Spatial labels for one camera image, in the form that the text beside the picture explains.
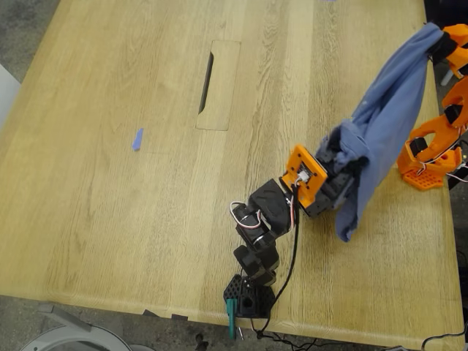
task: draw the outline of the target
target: green clamp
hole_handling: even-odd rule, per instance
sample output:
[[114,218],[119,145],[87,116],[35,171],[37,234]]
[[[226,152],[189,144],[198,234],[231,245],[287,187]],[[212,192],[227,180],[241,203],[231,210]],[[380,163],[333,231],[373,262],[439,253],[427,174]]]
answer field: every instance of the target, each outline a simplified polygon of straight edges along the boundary
[[226,300],[226,311],[229,317],[229,338],[235,340],[235,314],[237,312],[237,298]]

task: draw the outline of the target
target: wooden tabletop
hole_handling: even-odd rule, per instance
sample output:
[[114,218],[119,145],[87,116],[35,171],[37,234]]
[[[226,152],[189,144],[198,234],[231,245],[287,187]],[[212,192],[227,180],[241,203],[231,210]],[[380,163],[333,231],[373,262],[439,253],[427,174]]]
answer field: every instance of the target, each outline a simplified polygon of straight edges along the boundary
[[[314,151],[424,20],[407,0],[62,0],[0,134],[0,294],[226,325],[228,203]],[[436,115],[429,65],[418,123]],[[417,349],[462,326],[448,191],[393,168],[348,244],[332,213],[302,219],[269,329]]]

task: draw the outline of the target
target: blue towel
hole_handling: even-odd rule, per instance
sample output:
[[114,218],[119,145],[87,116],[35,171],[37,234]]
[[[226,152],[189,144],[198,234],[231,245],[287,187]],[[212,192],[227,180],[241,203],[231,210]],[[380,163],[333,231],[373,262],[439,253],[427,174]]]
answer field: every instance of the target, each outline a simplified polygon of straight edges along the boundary
[[[427,51],[442,35],[439,27],[427,23],[405,42],[369,86],[352,120],[337,127],[341,151],[334,159],[335,172],[361,157],[369,161],[358,186],[336,214],[336,234],[343,241],[349,241],[374,188],[387,175],[415,125],[426,84]],[[320,148],[327,143],[324,140]]]

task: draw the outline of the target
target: blue tape piece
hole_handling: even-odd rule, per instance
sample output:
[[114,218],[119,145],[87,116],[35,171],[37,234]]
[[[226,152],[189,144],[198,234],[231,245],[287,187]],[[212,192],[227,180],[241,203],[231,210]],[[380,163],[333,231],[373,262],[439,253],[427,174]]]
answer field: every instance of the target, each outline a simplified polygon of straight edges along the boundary
[[133,141],[133,144],[132,144],[133,151],[140,150],[142,138],[143,138],[143,128],[139,128],[137,135],[135,136],[135,140]]

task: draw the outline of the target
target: gray floor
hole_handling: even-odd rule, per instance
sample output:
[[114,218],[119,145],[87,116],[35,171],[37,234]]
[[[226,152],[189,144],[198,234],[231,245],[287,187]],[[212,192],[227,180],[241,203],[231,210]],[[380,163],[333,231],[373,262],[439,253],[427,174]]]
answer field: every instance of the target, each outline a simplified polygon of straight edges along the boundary
[[[37,46],[59,0],[0,0],[0,63],[20,82],[23,80]],[[438,67],[437,79],[446,72]],[[446,89],[439,88],[439,98]],[[457,247],[468,254],[466,199],[468,187],[459,185],[451,193]],[[53,322],[36,313],[37,302],[0,296],[0,351],[15,351],[30,339],[54,326]],[[202,333],[210,343],[209,350],[290,350],[286,345],[269,340],[256,340],[251,331],[244,331],[246,341],[230,341],[227,328],[216,325],[165,320],[133,314],[105,312],[62,306],[86,322],[108,328],[130,344],[144,344],[156,351],[194,350],[195,336]],[[288,336],[296,344],[312,339]],[[379,350],[358,344],[324,346],[320,350]]]

